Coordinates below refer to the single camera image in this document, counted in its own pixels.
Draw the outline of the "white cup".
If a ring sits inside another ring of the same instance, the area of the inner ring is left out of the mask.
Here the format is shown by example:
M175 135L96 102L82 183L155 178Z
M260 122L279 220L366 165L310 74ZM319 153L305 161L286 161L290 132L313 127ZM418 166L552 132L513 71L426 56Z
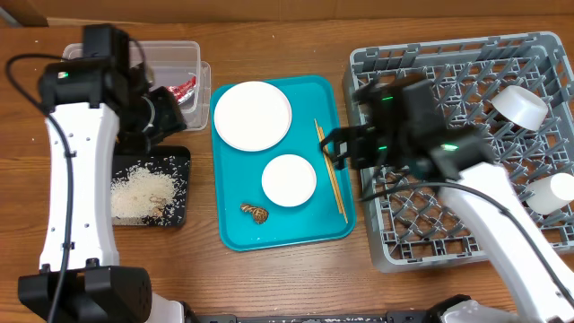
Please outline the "white cup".
M573 201L573 176L557 173L530 183L526 191L531 193L526 204L534 212L551 214Z

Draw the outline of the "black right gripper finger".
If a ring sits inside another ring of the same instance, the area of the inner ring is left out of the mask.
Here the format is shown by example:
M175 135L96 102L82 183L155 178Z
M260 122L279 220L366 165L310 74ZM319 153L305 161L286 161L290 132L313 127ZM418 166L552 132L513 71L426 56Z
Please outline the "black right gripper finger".
M346 160L350 156L350 152L347 148L347 143L332 143L333 150L328 155L333 166L337 170L343 170L346 168Z
M328 135L320 140L321 150L332 147L333 155L350 155L353 130L350 127L334 128Z

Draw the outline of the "pink bowl with rice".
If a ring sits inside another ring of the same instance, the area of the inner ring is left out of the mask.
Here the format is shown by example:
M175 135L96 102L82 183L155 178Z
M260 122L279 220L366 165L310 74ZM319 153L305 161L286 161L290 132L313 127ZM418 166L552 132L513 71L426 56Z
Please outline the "pink bowl with rice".
M261 184L266 197L274 204L296 207L306 203L314 194L317 175L306 159L295 154L283 154L267 163Z

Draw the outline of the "red snack wrapper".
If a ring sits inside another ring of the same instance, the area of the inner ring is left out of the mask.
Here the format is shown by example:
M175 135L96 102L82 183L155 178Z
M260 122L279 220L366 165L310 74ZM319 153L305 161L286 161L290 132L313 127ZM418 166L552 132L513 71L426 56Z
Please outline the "red snack wrapper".
M196 77L192 76L188 81L178 86L168 86L167 90L174 96L179 105L188 101L195 92Z

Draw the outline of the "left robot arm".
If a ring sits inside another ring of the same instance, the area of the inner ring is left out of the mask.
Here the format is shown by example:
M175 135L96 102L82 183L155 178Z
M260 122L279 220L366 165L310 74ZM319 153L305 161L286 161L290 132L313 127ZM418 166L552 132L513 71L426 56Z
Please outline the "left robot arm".
M148 153L181 131L173 95L128 58L49 57L34 106L51 153L48 231L39 272L22 276L23 305L48 322L192 322L194 312L121 266L111 219L115 155Z

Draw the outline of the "grey bowl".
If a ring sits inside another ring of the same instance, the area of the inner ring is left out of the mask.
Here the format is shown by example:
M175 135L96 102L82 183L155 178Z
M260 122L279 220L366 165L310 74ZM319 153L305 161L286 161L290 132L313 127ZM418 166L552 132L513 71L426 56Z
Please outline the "grey bowl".
M548 113L548 106L540 97L516 85L498 93L491 104L504 118L531 131L541 127Z

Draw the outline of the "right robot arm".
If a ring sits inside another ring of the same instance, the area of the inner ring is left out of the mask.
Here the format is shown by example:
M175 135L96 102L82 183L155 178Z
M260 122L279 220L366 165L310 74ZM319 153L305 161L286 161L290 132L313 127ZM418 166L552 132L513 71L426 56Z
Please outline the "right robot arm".
M416 182L383 195L432 188L460 218L507 285L514 313L456 295L428 309L427 322L571 322L573 272L526 212L506 169L473 126L448 126L422 74L362 85L353 99L365 124L333 129L319 148L338 170L407 168Z

